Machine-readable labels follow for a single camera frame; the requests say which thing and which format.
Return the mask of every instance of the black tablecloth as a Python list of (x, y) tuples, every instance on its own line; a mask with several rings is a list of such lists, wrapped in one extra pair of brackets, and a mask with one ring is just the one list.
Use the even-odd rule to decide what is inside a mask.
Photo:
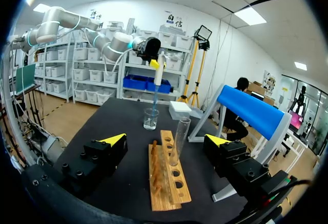
[[(110, 98), (90, 117), (74, 136), (55, 164), (60, 170), (64, 162), (83, 151), (91, 139), (104, 139), (126, 133), (129, 151), (112, 177), (104, 179), (85, 202), (110, 213), (149, 221), (194, 220), (202, 223), (225, 223), (236, 217), (246, 200), (238, 195), (214, 203), (211, 195), (228, 184), (219, 178), (202, 151), (202, 143), (186, 142), (180, 157), (192, 201), (174, 211), (152, 212), (149, 192), (148, 144), (160, 141), (160, 130), (171, 130), (173, 136), (178, 121), (171, 119), (168, 106), (158, 105), (157, 128), (143, 128), (144, 108), (151, 104)], [(192, 119), (189, 132), (197, 124)], [(215, 127), (205, 123), (200, 134), (215, 134)]]

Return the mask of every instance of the blue storage bin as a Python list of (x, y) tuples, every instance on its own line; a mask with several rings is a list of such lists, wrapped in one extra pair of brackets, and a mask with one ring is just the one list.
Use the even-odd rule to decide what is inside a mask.
[[(158, 89), (158, 92), (162, 93), (170, 93), (171, 84), (168, 80), (162, 79), (161, 85)], [(154, 84), (154, 78), (149, 77), (147, 80), (147, 90), (154, 92), (155, 91), (155, 84)]]
[(147, 79), (145, 76), (129, 74), (123, 79), (123, 87), (145, 90)]

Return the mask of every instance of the glass beaker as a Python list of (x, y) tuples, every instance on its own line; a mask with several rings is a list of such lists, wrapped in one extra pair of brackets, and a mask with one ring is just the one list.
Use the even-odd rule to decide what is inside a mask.
[(178, 164), (183, 144), (187, 138), (190, 121), (191, 120), (187, 117), (181, 117), (179, 120), (179, 124), (174, 137), (173, 148), (169, 158), (169, 164), (171, 166), (176, 166)]
[(143, 128), (147, 130), (155, 130), (157, 125), (159, 111), (152, 108), (145, 109), (145, 117), (143, 118)]

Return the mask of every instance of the wooden test tube rack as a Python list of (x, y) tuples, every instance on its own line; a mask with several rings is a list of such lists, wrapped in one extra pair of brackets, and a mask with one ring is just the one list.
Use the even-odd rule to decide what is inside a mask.
[(160, 134), (162, 146), (156, 141), (148, 146), (152, 211), (180, 209), (181, 203), (191, 201), (191, 196), (180, 161), (176, 166), (169, 164), (174, 143), (172, 132), (161, 130)]

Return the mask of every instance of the pink screen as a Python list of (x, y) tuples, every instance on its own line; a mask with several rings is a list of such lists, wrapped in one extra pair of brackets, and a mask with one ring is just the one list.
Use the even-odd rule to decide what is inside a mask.
[(303, 118), (302, 118), (301, 116), (299, 116), (298, 114), (296, 114), (295, 112), (293, 112), (293, 111), (291, 111), (290, 113), (291, 113), (291, 115), (292, 115), (292, 121), (291, 121), (291, 124), (292, 124), (295, 128), (299, 129), (299, 128), (301, 127), (301, 125), (302, 125), (302, 120), (303, 120)]

